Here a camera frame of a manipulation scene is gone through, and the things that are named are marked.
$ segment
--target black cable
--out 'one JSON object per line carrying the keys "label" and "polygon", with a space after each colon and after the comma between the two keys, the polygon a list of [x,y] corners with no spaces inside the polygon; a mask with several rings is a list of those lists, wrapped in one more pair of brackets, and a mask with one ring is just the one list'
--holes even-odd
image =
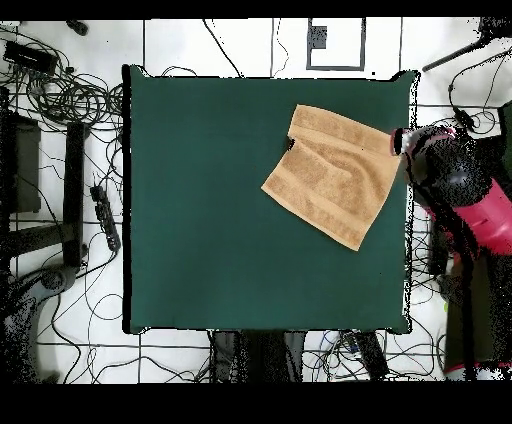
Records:
{"label": "black cable", "polygon": [[290,59],[290,55],[288,54],[288,50],[286,50],[286,48],[281,44],[281,41],[279,41],[279,29],[281,28],[281,19],[282,18],[279,18],[279,23],[277,24],[276,41],[281,46],[281,48],[285,51],[285,53],[286,53],[286,60],[284,61],[283,67],[280,68],[278,71],[276,71],[274,73],[274,75],[272,75],[272,78],[274,78],[279,72],[284,71],[284,68],[286,68],[286,64],[288,63],[288,59]]}
{"label": "black cable", "polygon": [[55,327],[55,317],[56,317],[57,312],[59,310],[60,300],[61,299],[60,299],[60,293],[59,293],[57,295],[57,307],[55,308],[55,311],[53,312],[53,315],[52,315],[51,326],[52,326],[53,331],[55,332],[55,334],[57,336],[59,336],[62,340],[64,340],[65,342],[69,343],[70,345],[72,345],[78,351],[78,357],[76,358],[76,361],[74,362],[73,366],[69,369],[68,373],[66,374],[66,377],[64,377],[64,381],[63,381],[62,384],[66,384],[66,382],[68,381],[68,378],[69,378],[71,372],[76,367],[76,365],[78,364],[78,361],[80,360],[80,358],[82,356],[82,351],[80,350],[80,347],[78,347],[75,343],[73,343],[71,340],[67,339],[62,334],[60,334],[60,332],[57,330],[57,327]]}
{"label": "black cable", "polygon": [[183,66],[169,66],[165,71],[162,72],[161,76],[162,77],[167,76],[166,75],[167,72],[172,71],[173,69],[181,69],[182,71],[190,72],[190,73],[194,74],[197,77],[196,71],[194,71],[193,69],[190,69],[190,68],[184,68]]}
{"label": "black cable", "polygon": [[[459,71],[457,74],[455,74],[455,76],[453,77],[451,83],[448,86],[448,99],[450,101],[450,105],[451,105],[453,111],[455,112],[455,117],[454,118],[446,118],[446,119],[443,119],[443,120],[456,120],[460,124],[462,124],[464,127],[466,127],[468,130],[470,130],[470,131],[472,131],[472,132],[474,132],[476,134],[479,134],[479,135],[485,135],[485,134],[491,132],[494,129],[494,126],[496,124],[496,119],[494,118],[494,115],[491,112],[486,111],[487,102],[489,101],[489,99],[491,97],[491,93],[492,93],[492,90],[493,90],[493,87],[494,87],[494,81],[496,79],[496,75],[498,74],[498,71],[500,70],[500,68],[503,65],[503,63],[504,63],[505,59],[507,58],[507,56],[509,56],[511,53],[512,53],[512,47],[510,47],[508,50],[506,50],[504,52],[500,52],[500,53],[497,53],[495,55],[492,55],[492,56],[488,57],[487,59],[484,59],[484,60],[480,61],[479,63],[476,63],[474,65],[470,65],[470,66],[462,69],[461,71]],[[464,72],[466,72],[466,71],[468,71],[470,69],[474,69],[477,66],[481,66],[484,63],[493,61],[493,60],[495,60],[495,59],[497,59],[497,58],[499,58],[501,56],[503,56],[503,59],[501,60],[500,64],[498,65],[498,67],[496,69],[496,72],[494,73],[494,76],[493,76],[492,82],[491,82],[491,88],[489,90],[489,94],[487,95],[487,99],[485,100],[484,106],[482,107],[482,111],[478,112],[477,114],[474,114],[474,115],[469,115],[466,111],[461,110],[457,106],[455,106],[453,104],[453,100],[452,100],[452,92],[453,92],[453,90],[455,88],[454,87],[455,80],[460,75],[462,75]],[[485,132],[474,131],[474,129],[478,128],[478,126],[475,126],[473,118],[477,117],[480,113],[483,114],[483,116],[485,116],[487,119],[492,120],[492,126],[491,126],[491,128],[488,131],[485,131]]]}
{"label": "black cable", "polygon": [[55,214],[53,213],[53,210],[52,208],[50,207],[50,204],[48,203],[48,200],[46,199],[46,196],[43,194],[43,192],[39,189],[39,187],[37,187],[36,185],[32,184],[30,181],[26,180],[25,178],[23,178],[21,175],[18,175],[18,178],[22,179],[23,181],[25,181],[28,185],[34,187],[38,192],[39,194],[42,196],[44,202],[46,203],[46,207],[48,208],[48,211],[50,212],[50,215],[52,216],[52,219],[53,221],[55,222],[55,225],[57,226],[57,229],[59,231],[59,236],[60,236],[60,241],[62,243],[62,245],[64,245],[64,234],[62,233],[62,228],[61,228],[61,225],[59,224],[59,222],[57,221],[57,217],[55,216]]}
{"label": "black cable", "polygon": [[224,49],[222,48],[222,46],[220,45],[219,43],[219,40],[217,40],[217,37],[215,37],[215,34],[213,33],[213,31],[210,29],[210,27],[208,26],[208,24],[206,23],[206,20],[205,19],[202,19],[203,21],[203,25],[205,26],[205,28],[208,30],[208,32],[210,33],[210,35],[212,36],[212,38],[214,39],[215,43],[217,44],[217,46],[219,47],[220,51],[222,52],[222,54],[224,55],[224,57],[228,60],[228,62],[231,64],[231,66],[233,67],[233,69],[236,71],[237,75],[240,77],[240,78],[243,78],[243,75],[238,71],[237,67],[235,66],[235,64],[233,63],[233,61],[228,57],[228,55],[226,54],[226,52],[224,51]]}

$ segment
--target wire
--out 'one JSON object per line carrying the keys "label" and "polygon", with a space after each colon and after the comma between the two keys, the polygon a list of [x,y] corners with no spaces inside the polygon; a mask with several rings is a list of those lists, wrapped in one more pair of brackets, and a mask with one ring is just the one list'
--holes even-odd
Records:
{"label": "wire", "polygon": [[53,213],[52,208],[50,207],[50,204],[48,203],[48,200],[46,199],[46,196],[39,189],[39,187],[37,187],[36,185],[32,184],[30,181],[26,180],[25,178],[23,178],[21,175],[18,174],[18,178],[20,178],[23,181],[25,181],[28,185],[34,187],[39,192],[39,194],[42,196],[44,202],[46,203],[46,207],[48,208],[48,211],[50,212],[50,215],[52,216],[52,219],[55,222],[55,225],[57,226],[57,229],[59,230],[60,241],[61,241],[62,245],[64,245],[64,234],[62,233],[61,225],[57,221],[57,217]]}
{"label": "wire", "polygon": [[231,66],[233,67],[233,69],[236,71],[237,75],[240,77],[240,78],[243,78],[243,75],[238,71],[237,67],[235,66],[235,64],[233,63],[233,61],[228,57],[228,55],[226,54],[226,52],[224,51],[224,49],[222,48],[222,46],[220,45],[219,43],[219,40],[217,40],[217,37],[215,37],[215,34],[213,33],[213,31],[210,29],[210,27],[208,26],[208,24],[206,23],[206,20],[205,19],[202,19],[203,21],[203,25],[205,26],[205,28],[208,30],[208,32],[210,33],[210,35],[212,36],[212,38],[214,39],[215,43],[217,44],[217,46],[219,47],[220,51],[222,52],[222,54],[224,55],[224,57],[228,60],[228,62],[231,64]]}
{"label": "wire", "polygon": [[73,363],[73,366],[69,369],[68,373],[66,374],[66,377],[64,377],[64,381],[63,381],[62,384],[66,384],[66,382],[68,381],[68,378],[69,378],[71,372],[76,367],[76,365],[78,364],[78,361],[80,360],[80,358],[82,356],[82,351],[80,350],[80,347],[78,347],[75,343],[73,343],[71,340],[67,339],[62,334],[60,334],[60,332],[57,330],[57,327],[55,326],[55,317],[57,315],[57,312],[59,311],[60,301],[61,301],[61,298],[60,298],[60,293],[59,293],[57,295],[57,307],[55,308],[55,311],[53,312],[53,316],[52,316],[52,320],[51,320],[51,326],[52,326],[53,331],[55,332],[55,334],[57,336],[59,336],[65,342],[69,343],[71,346],[73,346],[78,351],[78,357],[76,358],[76,361]]}
{"label": "wire", "polygon": [[193,69],[190,69],[190,68],[184,68],[182,66],[169,66],[165,71],[162,72],[162,77],[165,77],[167,76],[167,72],[170,72],[172,71],[173,69],[181,69],[183,71],[187,71],[187,72],[190,72],[192,74],[194,74],[196,77],[197,77],[197,74],[196,74],[196,71],[194,71]]}
{"label": "wire", "polygon": [[288,54],[288,50],[286,50],[286,48],[281,44],[281,41],[279,41],[279,28],[281,28],[281,19],[283,19],[283,18],[279,18],[279,23],[277,24],[276,41],[281,46],[281,48],[285,51],[286,60],[284,61],[283,67],[280,68],[278,71],[276,71],[274,73],[274,75],[272,75],[272,78],[274,78],[279,72],[284,71],[284,68],[286,68],[286,64],[288,63],[288,59],[290,58],[290,55]]}
{"label": "wire", "polygon": [[[498,71],[500,70],[501,66],[503,65],[503,63],[504,63],[505,59],[506,59],[507,57],[509,57],[509,55],[510,55],[511,53],[512,53],[512,47],[510,47],[508,50],[506,50],[506,51],[504,51],[504,52],[500,52],[500,53],[497,53],[497,54],[495,54],[495,55],[492,55],[492,56],[488,57],[487,59],[482,60],[481,62],[478,62],[478,63],[476,63],[476,64],[474,64],[474,65],[470,65],[470,66],[468,66],[468,67],[466,67],[466,68],[462,69],[462,70],[461,70],[461,71],[459,71],[457,74],[455,74],[455,76],[453,77],[453,79],[452,79],[451,83],[450,83],[450,84],[449,84],[449,86],[448,86],[448,99],[449,99],[449,101],[450,101],[450,105],[452,106],[452,108],[453,108],[453,110],[455,111],[456,115],[457,115],[457,113],[467,115],[467,117],[469,117],[469,118],[471,118],[471,119],[473,120],[473,126],[474,126],[474,128],[479,128],[479,127],[481,126],[481,121],[480,121],[480,118],[478,117],[480,114],[482,114],[484,117],[486,117],[488,120],[490,120],[490,121],[492,122],[491,128],[490,128],[489,130],[487,130],[487,131],[484,131],[484,132],[474,131],[474,128],[468,128],[470,131],[472,131],[472,132],[474,132],[474,133],[476,133],[476,134],[479,134],[479,135],[485,135],[485,134],[488,134],[488,133],[490,133],[490,132],[494,129],[494,127],[495,127],[495,125],[496,125],[496,118],[494,117],[494,115],[493,115],[491,112],[489,112],[489,111],[487,111],[487,110],[486,110],[486,107],[487,107],[487,103],[489,102],[489,99],[490,99],[490,97],[491,97],[492,90],[493,90],[493,88],[494,88],[494,81],[495,81],[495,79],[496,79],[496,75],[498,74]],[[476,114],[474,114],[474,115],[468,115],[468,114],[467,114],[467,112],[465,112],[465,111],[460,111],[460,109],[459,109],[459,108],[457,108],[457,107],[453,104],[453,100],[452,100],[452,92],[453,92],[453,90],[454,90],[454,88],[455,88],[455,87],[454,87],[455,80],[456,80],[460,75],[462,75],[464,72],[466,72],[466,71],[468,71],[468,70],[470,70],[470,69],[474,69],[474,68],[476,68],[477,66],[481,66],[481,65],[483,65],[483,64],[485,64],[485,63],[487,63],[487,62],[490,62],[490,61],[496,60],[496,59],[498,59],[498,58],[499,58],[499,57],[501,57],[501,56],[503,56],[503,58],[502,58],[501,62],[499,63],[498,67],[496,68],[496,72],[494,73],[494,76],[493,76],[493,78],[492,78],[492,81],[491,81],[491,87],[490,87],[490,89],[489,89],[489,94],[487,95],[487,98],[486,98],[486,100],[485,100],[485,103],[484,103],[484,105],[483,105],[483,107],[482,107],[482,111],[481,111],[481,112],[478,112],[478,113],[476,113]],[[474,123],[474,118],[476,118],[476,119],[478,120],[477,125],[475,125],[475,123]],[[440,120],[438,120],[438,121],[435,121],[432,125],[435,125],[435,124],[437,124],[437,123],[439,123],[439,122],[443,122],[443,121],[444,121],[444,122],[446,122],[446,123],[447,123],[448,121],[456,121],[456,122],[457,122],[457,121],[458,121],[458,119],[457,119],[457,118],[455,118],[455,117],[453,117],[453,118],[440,119]]]}

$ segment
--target orange towel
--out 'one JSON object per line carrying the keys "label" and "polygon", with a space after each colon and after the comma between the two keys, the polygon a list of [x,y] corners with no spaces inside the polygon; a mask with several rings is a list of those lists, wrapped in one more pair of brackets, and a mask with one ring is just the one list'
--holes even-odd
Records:
{"label": "orange towel", "polygon": [[288,137],[293,147],[262,190],[334,240],[359,250],[400,163],[390,153],[390,136],[327,110],[297,105]]}

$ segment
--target black device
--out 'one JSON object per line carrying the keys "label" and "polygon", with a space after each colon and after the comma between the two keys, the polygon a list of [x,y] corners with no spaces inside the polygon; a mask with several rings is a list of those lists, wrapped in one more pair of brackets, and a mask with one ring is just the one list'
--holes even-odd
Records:
{"label": "black device", "polygon": [[57,58],[50,53],[22,46],[14,41],[7,41],[4,60],[49,76],[55,73],[57,66]]}
{"label": "black device", "polygon": [[116,223],[110,209],[110,202],[107,193],[101,186],[91,187],[91,197],[96,202],[96,217],[100,221],[101,229],[107,236],[108,248],[112,252],[117,252],[121,248],[121,239],[117,233]]}
{"label": "black device", "polygon": [[[9,90],[0,87],[0,381],[39,383],[37,323],[49,298],[69,289],[87,253],[82,243],[83,158],[86,128],[67,125],[63,222],[10,231],[16,192],[16,114]],[[62,243],[63,263],[12,281],[11,258]]]}
{"label": "black device", "polygon": [[305,331],[214,331],[210,382],[302,382],[305,338]]}
{"label": "black device", "polygon": [[66,21],[68,27],[70,27],[73,31],[75,31],[78,35],[82,37],[87,35],[89,32],[89,27],[80,21]]}
{"label": "black device", "polygon": [[363,365],[370,380],[382,380],[389,373],[388,364],[375,332],[354,333]]}

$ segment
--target green tablecloth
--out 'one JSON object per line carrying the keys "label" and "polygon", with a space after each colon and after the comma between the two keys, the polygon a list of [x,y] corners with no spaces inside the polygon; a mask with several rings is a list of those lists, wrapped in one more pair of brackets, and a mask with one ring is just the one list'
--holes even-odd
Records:
{"label": "green tablecloth", "polygon": [[405,331],[401,173],[359,252],[260,187],[284,153],[297,104],[389,133],[408,126],[414,76],[152,78],[124,67],[124,328]]}

